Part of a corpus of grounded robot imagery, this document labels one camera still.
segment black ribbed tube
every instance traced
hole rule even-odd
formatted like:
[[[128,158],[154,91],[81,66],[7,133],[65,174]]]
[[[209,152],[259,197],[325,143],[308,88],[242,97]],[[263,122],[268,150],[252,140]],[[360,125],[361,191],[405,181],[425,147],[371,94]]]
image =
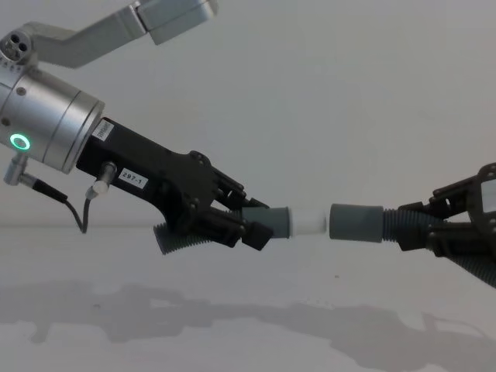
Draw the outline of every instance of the black ribbed tube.
[[[394,231],[397,228],[418,226],[426,232],[430,224],[441,221],[441,219],[423,213],[389,209],[384,211],[383,239],[395,242]],[[496,288],[496,263],[492,257],[459,256],[448,257],[448,259],[484,283]]]
[[[442,220],[421,212],[386,209],[383,214],[383,221],[382,239],[387,242],[396,242],[398,228],[417,226],[427,233],[429,225],[439,223]]]

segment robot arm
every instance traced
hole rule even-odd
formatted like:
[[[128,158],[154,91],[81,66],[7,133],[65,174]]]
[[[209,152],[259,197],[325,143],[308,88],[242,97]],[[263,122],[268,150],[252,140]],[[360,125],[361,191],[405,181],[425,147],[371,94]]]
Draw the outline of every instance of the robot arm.
[[[466,212],[469,222],[449,222]],[[437,257],[486,257],[496,260],[496,163],[432,193],[427,204],[398,209],[333,205],[331,239],[399,244],[401,250],[431,250]]]
[[[195,235],[226,246],[242,240],[264,248],[273,231],[245,220],[241,210],[267,206],[247,200],[244,187],[205,155],[173,153],[103,118],[103,102],[38,68],[39,61],[80,67],[147,33],[159,45],[217,10],[215,0],[141,0],[77,33],[32,22],[9,33],[0,42],[0,143],[17,154],[5,182],[64,203],[83,233],[90,201],[113,185],[159,209],[166,223],[156,228],[157,235]],[[26,173],[28,159],[65,174],[77,167],[97,178],[82,221],[66,195]]]

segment gray cylindrical part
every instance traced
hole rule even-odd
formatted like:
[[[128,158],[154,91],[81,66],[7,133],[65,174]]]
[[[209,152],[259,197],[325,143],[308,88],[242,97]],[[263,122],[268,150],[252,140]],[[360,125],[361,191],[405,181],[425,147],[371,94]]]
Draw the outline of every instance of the gray cylindrical part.
[[[329,218],[331,239],[381,243],[384,228],[381,206],[334,204]]]
[[[258,222],[274,231],[273,239],[291,237],[289,208],[244,208],[243,219]]]

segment black cable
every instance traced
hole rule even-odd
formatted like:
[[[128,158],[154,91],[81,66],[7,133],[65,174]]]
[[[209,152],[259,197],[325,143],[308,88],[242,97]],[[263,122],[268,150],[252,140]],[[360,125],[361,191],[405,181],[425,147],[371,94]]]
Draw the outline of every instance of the black cable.
[[[90,204],[91,204],[91,199],[86,199],[84,201],[83,228],[81,229],[81,232],[83,234],[85,234],[88,231],[88,220],[89,220],[89,215],[90,215]]]
[[[88,231],[91,199],[86,199],[84,201],[83,221],[81,221],[81,218],[79,217],[78,212],[76,211],[76,209],[73,207],[73,205],[69,201],[65,201],[64,204],[72,212],[74,218],[76,219],[76,223],[77,223],[77,226],[79,227],[80,231],[83,234],[85,234]]]
[[[81,221],[81,218],[79,217],[76,208],[67,200],[67,195],[63,194],[62,192],[58,191],[56,188],[53,188],[52,186],[41,180],[36,180],[36,182],[33,185],[33,190],[38,191],[39,193],[46,195],[49,198],[56,200],[57,202],[65,204],[72,212],[74,218],[76,219],[77,227],[79,227],[80,231],[83,234],[85,234],[88,231],[91,199],[86,199],[86,201],[84,202],[83,221]]]
[[[76,209],[72,206],[72,204],[68,201],[65,201],[64,203],[68,208],[69,210],[72,212],[74,218],[76,219],[76,223],[77,223],[77,226],[79,227],[79,229],[81,230],[81,232],[83,232],[83,222],[81,222],[81,219],[79,218],[79,214],[78,212],[76,211]]]

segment white label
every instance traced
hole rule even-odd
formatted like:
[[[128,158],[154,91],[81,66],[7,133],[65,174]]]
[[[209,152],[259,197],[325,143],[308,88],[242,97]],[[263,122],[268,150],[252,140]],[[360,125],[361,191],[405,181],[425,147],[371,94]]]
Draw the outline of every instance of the white label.
[[[148,178],[140,176],[137,173],[134,173],[132,170],[123,169],[121,175],[119,176],[119,180],[123,180],[132,186],[136,186],[137,188],[145,188],[148,183]]]
[[[102,120],[93,132],[93,136],[105,142],[112,129],[114,129],[112,123]]]

